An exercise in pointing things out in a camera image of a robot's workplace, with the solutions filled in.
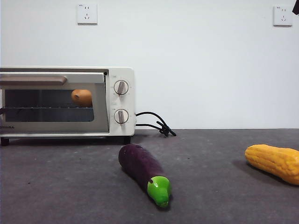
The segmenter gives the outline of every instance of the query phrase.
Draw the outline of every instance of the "green eggplant cap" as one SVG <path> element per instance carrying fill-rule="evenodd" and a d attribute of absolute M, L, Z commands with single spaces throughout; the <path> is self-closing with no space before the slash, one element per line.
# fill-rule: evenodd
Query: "green eggplant cap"
<path fill-rule="evenodd" d="M 171 194 L 170 181 L 164 176 L 152 177 L 148 182 L 148 194 L 159 207 L 166 208 Z"/>

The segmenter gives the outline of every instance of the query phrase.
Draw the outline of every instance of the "power cord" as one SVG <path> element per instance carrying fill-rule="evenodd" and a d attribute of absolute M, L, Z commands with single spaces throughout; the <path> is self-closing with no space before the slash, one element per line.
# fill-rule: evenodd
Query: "power cord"
<path fill-rule="evenodd" d="M 159 118 L 160 121 L 162 121 L 162 123 L 160 121 L 157 121 L 157 124 L 161 125 L 161 128 L 157 127 L 157 126 L 154 126 L 154 125 L 150 125 L 150 124 L 136 124 L 136 126 L 153 127 L 155 129 L 158 129 L 159 132 L 161 134 L 164 134 L 166 137 L 168 137 L 169 133 L 171 133 L 173 136 L 177 136 L 177 134 L 173 130 L 171 130 L 170 127 L 167 126 L 167 124 L 165 123 L 165 121 L 159 115 L 157 115 L 156 113 L 153 113 L 153 112 L 141 112 L 141 113 L 136 114 L 136 116 L 140 116 L 140 115 L 143 115 L 143 114 L 151 114 L 151 115 L 154 115 L 157 118 Z"/>

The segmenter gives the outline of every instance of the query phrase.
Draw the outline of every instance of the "oven foot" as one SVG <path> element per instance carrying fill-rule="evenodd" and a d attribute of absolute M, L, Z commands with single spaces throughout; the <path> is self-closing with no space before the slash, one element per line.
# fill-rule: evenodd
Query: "oven foot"
<path fill-rule="evenodd" d="M 9 145 L 9 139 L 1 137 L 0 140 L 1 140 L 1 145 L 2 146 L 8 146 Z"/>
<path fill-rule="evenodd" d="M 125 136 L 124 137 L 124 144 L 130 144 L 131 143 L 131 136 Z"/>

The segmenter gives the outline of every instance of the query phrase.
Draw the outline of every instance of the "oven door handle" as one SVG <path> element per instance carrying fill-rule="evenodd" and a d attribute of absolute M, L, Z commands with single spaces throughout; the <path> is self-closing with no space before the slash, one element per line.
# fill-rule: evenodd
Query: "oven door handle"
<path fill-rule="evenodd" d="M 0 85 L 64 85 L 64 76 L 18 76 L 1 74 Z"/>

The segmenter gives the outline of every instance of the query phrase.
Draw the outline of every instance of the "black power cord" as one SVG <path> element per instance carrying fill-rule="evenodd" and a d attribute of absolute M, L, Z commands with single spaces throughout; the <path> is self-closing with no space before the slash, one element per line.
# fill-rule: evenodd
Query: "black power cord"
<path fill-rule="evenodd" d="M 170 127 L 167 126 L 167 124 L 165 123 L 165 121 L 159 115 L 157 115 L 156 113 L 153 113 L 153 112 L 141 112 L 141 113 L 136 114 L 136 116 L 140 116 L 140 115 L 143 115 L 143 114 L 151 114 L 151 115 L 154 115 L 157 118 L 159 118 L 160 121 L 162 121 L 162 123 L 160 121 L 157 121 L 157 124 L 161 125 L 161 128 L 157 127 L 157 126 L 154 126 L 154 125 L 150 125 L 150 124 L 136 124 L 136 126 L 153 127 L 155 129 L 158 129 L 159 132 L 161 134 L 164 134 L 166 137 L 168 137 L 169 133 L 171 133 L 173 136 L 177 136 L 177 134 L 173 130 L 171 130 Z"/>
<path fill-rule="evenodd" d="M 297 0 L 296 3 L 295 3 L 294 9 L 293 9 L 293 13 L 295 15 L 299 14 L 299 0 Z"/>

